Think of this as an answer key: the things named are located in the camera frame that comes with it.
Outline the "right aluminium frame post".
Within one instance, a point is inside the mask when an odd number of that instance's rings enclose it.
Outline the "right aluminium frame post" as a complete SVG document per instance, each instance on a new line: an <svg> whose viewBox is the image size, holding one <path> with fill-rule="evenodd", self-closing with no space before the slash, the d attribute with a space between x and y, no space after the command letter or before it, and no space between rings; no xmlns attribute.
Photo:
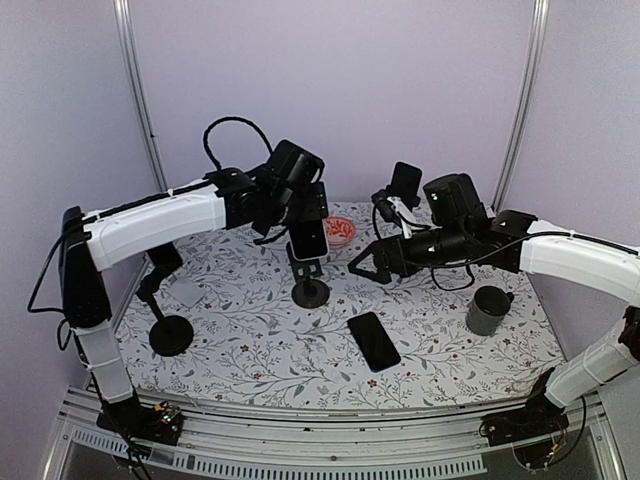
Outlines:
<svg viewBox="0 0 640 480"><path fill-rule="evenodd" d="M492 197L491 207L500 211L507 199L513 180L516 164L526 129L530 107L534 97L536 79L544 49L546 26L550 2L535 0L526 50L524 73L520 93L516 104L515 116L507 142L504 160L499 171L498 181Z"/></svg>

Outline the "black gooseneck stand round base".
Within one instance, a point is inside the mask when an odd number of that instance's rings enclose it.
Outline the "black gooseneck stand round base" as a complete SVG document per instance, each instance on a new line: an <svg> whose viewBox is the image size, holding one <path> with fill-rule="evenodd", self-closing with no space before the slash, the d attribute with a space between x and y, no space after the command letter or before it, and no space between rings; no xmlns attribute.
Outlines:
<svg viewBox="0 0 640 480"><path fill-rule="evenodd" d="M164 268L154 267L141 280L136 296L150 308L156 319L149 331L152 350L162 357L175 357L189 348L194 339L194 329L182 316L165 315L155 299L155 293L168 275Z"/></svg>

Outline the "red white patterned bowl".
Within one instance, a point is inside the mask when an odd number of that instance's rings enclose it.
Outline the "red white patterned bowl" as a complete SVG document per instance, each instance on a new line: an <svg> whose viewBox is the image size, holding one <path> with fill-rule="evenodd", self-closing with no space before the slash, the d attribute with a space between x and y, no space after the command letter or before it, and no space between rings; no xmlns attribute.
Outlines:
<svg viewBox="0 0 640 480"><path fill-rule="evenodd" d="M349 244L355 237L355 224L343 217L328 217L325 220L327 239L330 247Z"/></svg>

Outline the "small round base phone stand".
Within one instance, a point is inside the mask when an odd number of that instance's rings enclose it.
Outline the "small round base phone stand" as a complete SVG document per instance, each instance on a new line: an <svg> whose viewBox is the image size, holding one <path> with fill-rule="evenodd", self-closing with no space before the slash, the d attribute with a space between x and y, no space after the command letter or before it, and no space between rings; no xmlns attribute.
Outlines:
<svg viewBox="0 0 640 480"><path fill-rule="evenodd" d="M320 260L297 259L290 242L286 244L286 252L295 281L291 290L294 303L305 309L315 309L325 305L329 300L330 289L320 279L323 275Z"/></svg>

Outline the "aluminium front rail base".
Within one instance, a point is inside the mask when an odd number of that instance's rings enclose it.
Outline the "aluminium front rail base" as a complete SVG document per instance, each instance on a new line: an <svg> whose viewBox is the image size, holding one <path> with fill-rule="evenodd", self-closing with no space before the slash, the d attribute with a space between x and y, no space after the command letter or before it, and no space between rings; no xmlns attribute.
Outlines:
<svg viewBox="0 0 640 480"><path fill-rule="evenodd" d="M482 419L516 401L404 410L309 410L172 396L184 415L174 446L125 442L98 428L99 401L70 388L54 422L46 479L627 479L597 395L572 404L555 460L533 463L551 435L493 446Z"/></svg>

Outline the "floral patterned tablecloth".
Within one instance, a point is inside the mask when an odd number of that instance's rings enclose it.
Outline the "floral patterned tablecloth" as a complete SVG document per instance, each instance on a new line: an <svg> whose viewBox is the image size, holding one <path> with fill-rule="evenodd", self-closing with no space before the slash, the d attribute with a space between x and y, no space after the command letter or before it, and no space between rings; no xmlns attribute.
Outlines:
<svg viewBox="0 0 640 480"><path fill-rule="evenodd" d="M271 407L382 410L463 405L517 398L538 376L563 360L561 347L528 280L491 267L422 272L381 285L352 275L348 262L376 233L392 226L373 220L368 203L334 203L333 215L351 220L354 239L323 264L328 302L298 307L285 245L259 247L249 228L217 231L177 243L177 278L205 291L187 308L162 287L165 314L188 319L189 349L165 358L152 351L154 316L133 299L117 338L129 375L140 390L193 399ZM465 323L482 286L515 296L491 336ZM373 312L401 356L381 372L367 366L347 321Z"/></svg>

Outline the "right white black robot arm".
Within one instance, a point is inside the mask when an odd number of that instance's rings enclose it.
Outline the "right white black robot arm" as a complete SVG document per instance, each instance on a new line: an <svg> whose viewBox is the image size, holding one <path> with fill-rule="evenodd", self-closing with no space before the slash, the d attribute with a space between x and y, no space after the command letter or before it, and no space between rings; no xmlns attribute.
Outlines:
<svg viewBox="0 0 640 480"><path fill-rule="evenodd" d="M388 284L394 274L406 278L422 269L489 265L557 277L626 302L622 319L606 335L544 372L523 407L485 416L480 431L495 446L567 427L568 405L639 363L638 249L514 210L489 217L465 173L445 175L422 189L431 211L430 228L410 217L414 194L407 195L408 205L393 200L387 190L373 195L375 210L404 231L369 244L349 262L350 273Z"/></svg>

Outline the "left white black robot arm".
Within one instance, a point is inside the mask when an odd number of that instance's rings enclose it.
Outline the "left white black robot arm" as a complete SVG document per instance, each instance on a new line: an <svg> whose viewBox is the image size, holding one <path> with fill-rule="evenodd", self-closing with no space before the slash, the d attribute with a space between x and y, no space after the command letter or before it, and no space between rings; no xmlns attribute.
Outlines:
<svg viewBox="0 0 640 480"><path fill-rule="evenodd" d="M184 421L177 406L140 403L110 323L103 271L147 254L153 269L136 294L156 319L149 343L162 357L180 355L191 345L194 329L182 316L163 314L154 298L162 281L182 265L175 241L243 225L266 236L271 228L282 225L290 237L293 268L317 262L328 252L324 168L322 159L282 140L265 163L248 172L217 168L185 186L108 210L83 213L80 207L72 207L64 213L61 235L50 252L59 258L62 305L58 311L99 393L99 427L124 440L176 445Z"/></svg>

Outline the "left aluminium frame post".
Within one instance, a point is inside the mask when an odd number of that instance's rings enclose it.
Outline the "left aluminium frame post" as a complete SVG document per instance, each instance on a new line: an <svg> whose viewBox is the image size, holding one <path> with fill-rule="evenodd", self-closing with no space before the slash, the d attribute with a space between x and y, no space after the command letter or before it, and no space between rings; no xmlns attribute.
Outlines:
<svg viewBox="0 0 640 480"><path fill-rule="evenodd" d="M131 2L127 0L114 0L113 7L124 66L128 76L137 121L141 130L143 146L150 164L152 179L156 189L158 191L164 191L168 188L168 183L144 92L143 79L135 44L133 21L131 18Z"/></svg>

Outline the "black phone with white edge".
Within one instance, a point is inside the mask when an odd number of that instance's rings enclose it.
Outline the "black phone with white edge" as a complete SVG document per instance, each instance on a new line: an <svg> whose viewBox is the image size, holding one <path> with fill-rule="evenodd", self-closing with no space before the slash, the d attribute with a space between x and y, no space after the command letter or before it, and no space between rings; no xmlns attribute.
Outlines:
<svg viewBox="0 0 640 480"><path fill-rule="evenodd" d="M325 225L322 220L295 223L289 227L293 257L299 261L315 260L329 253Z"/></svg>

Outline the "aluminium frame post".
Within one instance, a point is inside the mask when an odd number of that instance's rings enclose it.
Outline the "aluminium frame post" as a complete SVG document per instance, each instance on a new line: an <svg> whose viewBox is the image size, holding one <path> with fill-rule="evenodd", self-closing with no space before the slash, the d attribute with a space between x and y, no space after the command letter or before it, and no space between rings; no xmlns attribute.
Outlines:
<svg viewBox="0 0 640 480"><path fill-rule="evenodd" d="M124 66L128 76L137 121L141 130L143 146L150 164L152 179L156 189L158 191L164 191L168 188L168 183L144 92L143 79L135 44L133 21L131 18L131 2L127 0L114 0L113 7Z"/></svg>
<svg viewBox="0 0 640 480"><path fill-rule="evenodd" d="M534 97L536 79L544 49L546 26L550 2L535 0L526 50L524 73L520 93L516 104L515 116L507 142L504 160L499 171L498 181L492 197L491 207L500 211L507 199L513 180L516 164L526 129L530 107Z"/></svg>

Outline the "dark grey mug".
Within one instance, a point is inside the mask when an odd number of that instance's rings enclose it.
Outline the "dark grey mug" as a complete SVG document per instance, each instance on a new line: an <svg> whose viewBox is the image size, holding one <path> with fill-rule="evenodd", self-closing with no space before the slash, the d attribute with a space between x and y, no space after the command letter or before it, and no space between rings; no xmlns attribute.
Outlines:
<svg viewBox="0 0 640 480"><path fill-rule="evenodd" d="M509 313L514 298L512 292L495 286L480 287L469 303L466 326L476 335L493 335Z"/></svg>

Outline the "tall black clamp phone stand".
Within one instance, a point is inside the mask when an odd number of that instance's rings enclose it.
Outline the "tall black clamp phone stand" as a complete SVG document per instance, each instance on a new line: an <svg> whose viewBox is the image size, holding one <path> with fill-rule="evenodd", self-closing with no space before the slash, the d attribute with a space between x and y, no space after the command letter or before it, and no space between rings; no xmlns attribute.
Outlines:
<svg viewBox="0 0 640 480"><path fill-rule="evenodd" d="M394 188L392 185L387 185L385 188L385 192L389 199L397 199L409 211L412 211L420 203L420 198L417 194L417 191L413 189Z"/></svg>

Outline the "white flat phone stand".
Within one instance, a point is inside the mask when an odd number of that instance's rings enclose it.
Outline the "white flat phone stand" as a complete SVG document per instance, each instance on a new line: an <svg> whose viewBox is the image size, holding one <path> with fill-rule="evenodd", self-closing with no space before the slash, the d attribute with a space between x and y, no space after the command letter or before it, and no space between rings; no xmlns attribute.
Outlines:
<svg viewBox="0 0 640 480"><path fill-rule="evenodd" d="M177 278L168 287L167 293L187 308L194 307L205 295L201 287L185 278Z"/></svg>

